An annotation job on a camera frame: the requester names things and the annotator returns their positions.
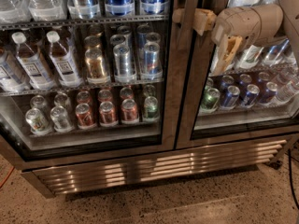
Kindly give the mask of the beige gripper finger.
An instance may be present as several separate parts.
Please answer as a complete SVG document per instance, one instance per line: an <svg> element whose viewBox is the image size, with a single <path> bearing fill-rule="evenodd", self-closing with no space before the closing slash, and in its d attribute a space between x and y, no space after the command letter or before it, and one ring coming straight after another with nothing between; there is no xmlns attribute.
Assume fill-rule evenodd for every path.
<svg viewBox="0 0 299 224"><path fill-rule="evenodd" d="M218 61L212 72L214 76L221 75L232 62L242 42L240 35L225 35L219 44Z"/></svg>
<svg viewBox="0 0 299 224"><path fill-rule="evenodd" d="M190 21L192 28L197 34L203 35L206 31L211 31L214 27L217 15L209 9L196 8L190 13L185 8L178 8L172 15L172 21L177 24L183 24Z"/></svg>

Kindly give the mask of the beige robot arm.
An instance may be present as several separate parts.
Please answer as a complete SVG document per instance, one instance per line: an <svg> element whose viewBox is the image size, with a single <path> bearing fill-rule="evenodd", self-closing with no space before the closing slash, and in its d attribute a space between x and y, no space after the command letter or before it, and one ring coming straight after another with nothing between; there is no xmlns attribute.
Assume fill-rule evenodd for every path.
<svg viewBox="0 0 299 224"><path fill-rule="evenodd" d="M278 0L275 4L255 7L197 8L191 16L191 28L197 34L211 33L219 48L218 62L211 74L223 74L235 55L251 46L271 46L288 38L298 47L298 0Z"/></svg>

